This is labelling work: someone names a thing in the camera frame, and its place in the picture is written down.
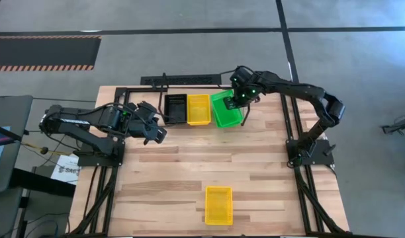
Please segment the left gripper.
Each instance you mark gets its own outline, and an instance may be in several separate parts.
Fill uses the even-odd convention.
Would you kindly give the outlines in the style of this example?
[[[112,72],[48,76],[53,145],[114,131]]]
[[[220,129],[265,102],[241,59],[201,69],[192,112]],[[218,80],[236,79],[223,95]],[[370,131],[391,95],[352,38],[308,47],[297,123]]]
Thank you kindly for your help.
[[[158,126],[158,118],[155,115],[153,112],[143,114],[124,112],[122,119],[124,120],[126,135],[146,136],[144,145],[147,145],[149,141],[162,143],[167,135],[167,130]]]

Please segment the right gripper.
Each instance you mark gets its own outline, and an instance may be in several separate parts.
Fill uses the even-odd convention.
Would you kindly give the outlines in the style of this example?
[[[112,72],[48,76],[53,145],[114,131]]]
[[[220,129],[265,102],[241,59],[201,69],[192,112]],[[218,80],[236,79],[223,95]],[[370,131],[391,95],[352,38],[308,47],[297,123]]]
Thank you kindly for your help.
[[[259,94],[262,92],[260,79],[260,71],[253,71],[243,65],[237,66],[230,76],[234,95],[223,98],[225,107],[232,110],[236,108],[236,102],[259,102]]]

